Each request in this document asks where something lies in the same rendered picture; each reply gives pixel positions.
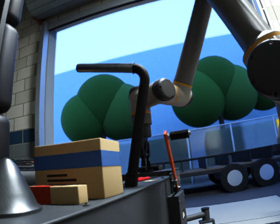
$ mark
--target small box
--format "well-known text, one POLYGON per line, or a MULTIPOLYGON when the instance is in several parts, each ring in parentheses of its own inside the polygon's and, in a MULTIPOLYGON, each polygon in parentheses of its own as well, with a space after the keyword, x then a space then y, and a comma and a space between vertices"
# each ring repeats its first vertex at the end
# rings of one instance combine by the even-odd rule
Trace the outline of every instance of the small box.
POLYGON ((86 185, 30 186, 41 205, 80 205, 88 202, 86 185))
POLYGON ((89 199, 123 193, 119 143, 103 138, 35 147, 36 185, 86 184, 89 199))

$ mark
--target transparent railing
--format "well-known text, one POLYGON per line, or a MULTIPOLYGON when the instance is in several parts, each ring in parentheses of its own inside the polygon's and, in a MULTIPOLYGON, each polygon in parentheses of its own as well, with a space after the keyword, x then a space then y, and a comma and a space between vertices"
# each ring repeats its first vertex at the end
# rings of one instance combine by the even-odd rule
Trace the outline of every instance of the transparent railing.
MULTIPOLYGON (((170 141, 173 160, 217 155, 234 151, 253 149, 277 143, 277 115, 257 118, 247 121, 233 122, 224 125, 204 127, 191 130, 189 139, 170 141)), ((151 146, 150 162, 162 164, 169 161, 163 135, 149 138, 151 146)), ((119 141, 122 173, 127 172, 131 140, 119 141)), ((208 158, 207 165, 214 165, 215 159, 208 158)), ((198 161, 178 162, 175 167, 184 172, 187 169, 198 168, 198 161)), ((183 183, 201 182, 201 178, 184 178, 183 183)))

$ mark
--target flatbed trailer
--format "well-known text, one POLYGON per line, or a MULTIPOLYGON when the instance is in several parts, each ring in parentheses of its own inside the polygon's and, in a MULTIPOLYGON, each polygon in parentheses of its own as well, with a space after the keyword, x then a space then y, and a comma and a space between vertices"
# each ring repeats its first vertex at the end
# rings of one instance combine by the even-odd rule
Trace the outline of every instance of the flatbed trailer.
POLYGON ((230 153, 180 159, 174 163, 198 161, 199 168, 188 169, 180 177, 208 175, 214 183, 220 183, 229 192, 243 190, 251 173, 253 180, 260 186, 273 185, 279 179, 280 144, 240 150, 230 153), (208 166, 207 159, 215 158, 215 165, 208 166))

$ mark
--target tree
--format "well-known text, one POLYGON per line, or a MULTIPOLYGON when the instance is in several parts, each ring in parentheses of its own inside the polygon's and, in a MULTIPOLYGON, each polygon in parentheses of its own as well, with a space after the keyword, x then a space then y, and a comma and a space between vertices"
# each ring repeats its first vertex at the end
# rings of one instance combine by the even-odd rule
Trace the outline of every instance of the tree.
POLYGON ((225 58, 210 56, 198 62, 190 106, 173 110, 183 123, 205 127, 221 116, 234 121, 247 116, 252 109, 268 110, 274 106, 273 101, 252 87, 246 69, 225 58))
POLYGON ((99 138, 132 137, 129 90, 132 85, 112 75, 88 79, 64 106, 61 125, 72 141, 99 138))

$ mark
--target light blue sky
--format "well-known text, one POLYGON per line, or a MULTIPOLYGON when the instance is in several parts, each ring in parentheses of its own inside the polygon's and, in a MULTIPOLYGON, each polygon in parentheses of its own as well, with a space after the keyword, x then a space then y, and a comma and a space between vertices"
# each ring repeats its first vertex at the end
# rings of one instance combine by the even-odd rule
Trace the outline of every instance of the light blue sky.
MULTIPOLYGON (((185 40, 194 0, 161 0, 112 13, 57 33, 55 74, 185 40)), ((230 34, 212 10, 206 38, 230 34)))

